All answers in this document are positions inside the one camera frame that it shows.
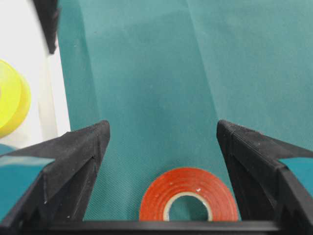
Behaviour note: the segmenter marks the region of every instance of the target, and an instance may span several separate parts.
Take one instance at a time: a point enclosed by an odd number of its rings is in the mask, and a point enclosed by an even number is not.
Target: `red tape roll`
[[[237,205],[227,186],[215,175],[198,168],[177,168],[159,176],[143,196],[139,220],[168,221],[172,203],[181,196],[203,202],[208,220],[237,221]]]

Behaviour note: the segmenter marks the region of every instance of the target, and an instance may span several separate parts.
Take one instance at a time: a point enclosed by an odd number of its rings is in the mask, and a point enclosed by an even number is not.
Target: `green cloth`
[[[23,196],[40,171],[54,159],[0,157],[0,221]]]
[[[298,181],[313,197],[313,158],[287,158],[280,161],[288,166]]]
[[[60,6],[71,128],[111,124],[86,220],[138,219],[149,184],[176,167],[208,170],[231,188],[216,140],[222,118],[312,147],[312,1]]]

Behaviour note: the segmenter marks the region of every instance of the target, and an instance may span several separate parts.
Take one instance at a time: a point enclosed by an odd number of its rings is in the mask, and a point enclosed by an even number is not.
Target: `black object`
[[[42,29],[45,34],[45,40],[49,49],[49,53],[53,54],[55,51],[55,39],[58,29],[58,21],[60,16],[60,9],[58,0],[33,0],[40,20]]]
[[[110,139],[107,121],[11,152],[10,156],[53,158],[0,222],[0,234],[23,223],[82,221]]]
[[[218,123],[217,138],[243,221],[83,222],[82,217],[109,136],[109,125],[102,121],[10,153],[53,157],[57,160],[45,167],[1,222],[0,228],[3,230],[0,232],[58,235],[313,234],[313,199],[293,173],[279,162],[281,158],[311,158],[313,152],[224,120]],[[69,170],[72,165],[75,173]],[[48,188],[43,187],[45,181],[50,182]],[[46,204],[43,201],[45,191],[48,199]]]

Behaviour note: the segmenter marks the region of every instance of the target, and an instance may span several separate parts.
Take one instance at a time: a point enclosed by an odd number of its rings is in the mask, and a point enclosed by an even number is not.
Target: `teal tape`
[[[6,154],[12,151],[14,151],[14,148],[5,144],[0,144],[0,155]]]
[[[288,166],[313,197],[313,158],[288,158],[280,161]]]
[[[35,157],[0,158],[0,221],[20,199],[39,172],[54,159]]]

